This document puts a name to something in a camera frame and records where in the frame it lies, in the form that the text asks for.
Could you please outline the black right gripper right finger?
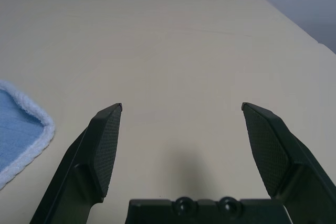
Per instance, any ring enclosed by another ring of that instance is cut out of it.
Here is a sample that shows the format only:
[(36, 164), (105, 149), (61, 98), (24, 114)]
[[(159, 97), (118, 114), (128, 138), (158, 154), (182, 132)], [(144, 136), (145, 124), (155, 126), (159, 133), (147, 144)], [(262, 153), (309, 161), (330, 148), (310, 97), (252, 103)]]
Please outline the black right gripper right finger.
[(292, 223), (335, 223), (335, 184), (312, 152), (273, 112), (243, 103), (254, 161), (271, 199)]

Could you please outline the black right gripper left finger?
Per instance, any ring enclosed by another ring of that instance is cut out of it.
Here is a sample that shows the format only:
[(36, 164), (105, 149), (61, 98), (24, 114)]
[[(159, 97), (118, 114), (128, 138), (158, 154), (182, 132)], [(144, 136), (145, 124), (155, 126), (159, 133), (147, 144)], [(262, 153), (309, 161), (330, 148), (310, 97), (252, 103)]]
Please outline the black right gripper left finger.
[(107, 196), (122, 105), (99, 111), (65, 152), (31, 223), (86, 223)]

